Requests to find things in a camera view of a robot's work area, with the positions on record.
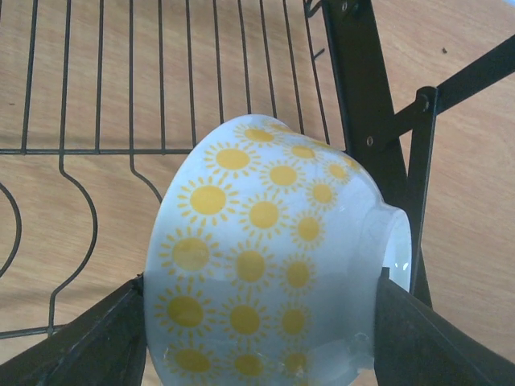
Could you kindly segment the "sun pattern ceramic bowl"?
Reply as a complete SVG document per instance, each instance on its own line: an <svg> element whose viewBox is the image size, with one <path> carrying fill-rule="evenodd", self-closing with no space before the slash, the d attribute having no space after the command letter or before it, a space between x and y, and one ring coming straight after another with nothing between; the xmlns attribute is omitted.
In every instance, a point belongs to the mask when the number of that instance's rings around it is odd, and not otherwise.
<svg viewBox="0 0 515 386"><path fill-rule="evenodd" d="M349 385L374 365L378 278L410 286L410 223L344 152L261 114L187 156L144 272L164 385Z"/></svg>

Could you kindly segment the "black wire dish rack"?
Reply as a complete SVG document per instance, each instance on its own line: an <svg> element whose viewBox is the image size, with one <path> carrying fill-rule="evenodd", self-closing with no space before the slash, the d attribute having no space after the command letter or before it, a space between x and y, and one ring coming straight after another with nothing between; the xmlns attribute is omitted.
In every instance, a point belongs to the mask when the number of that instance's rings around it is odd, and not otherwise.
<svg viewBox="0 0 515 386"><path fill-rule="evenodd" d="M146 221L159 162L236 113L343 143L410 201L371 1L4 1L1 337L56 332L114 204Z"/></svg>

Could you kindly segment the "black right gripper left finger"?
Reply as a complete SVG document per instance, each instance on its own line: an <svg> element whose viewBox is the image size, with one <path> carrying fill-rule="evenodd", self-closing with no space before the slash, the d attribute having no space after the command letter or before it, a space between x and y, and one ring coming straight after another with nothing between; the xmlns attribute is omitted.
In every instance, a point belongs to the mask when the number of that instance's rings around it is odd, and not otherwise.
<svg viewBox="0 0 515 386"><path fill-rule="evenodd" d="M143 276L1 365L2 385L140 385L146 365Z"/></svg>

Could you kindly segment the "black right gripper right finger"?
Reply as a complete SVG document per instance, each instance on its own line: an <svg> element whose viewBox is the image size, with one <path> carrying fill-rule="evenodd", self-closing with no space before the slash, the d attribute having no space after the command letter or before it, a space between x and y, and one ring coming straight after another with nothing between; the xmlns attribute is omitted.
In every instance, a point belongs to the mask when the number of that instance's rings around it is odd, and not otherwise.
<svg viewBox="0 0 515 386"><path fill-rule="evenodd" d="M379 385L514 384L514 363L464 334L389 278L377 283L374 371Z"/></svg>

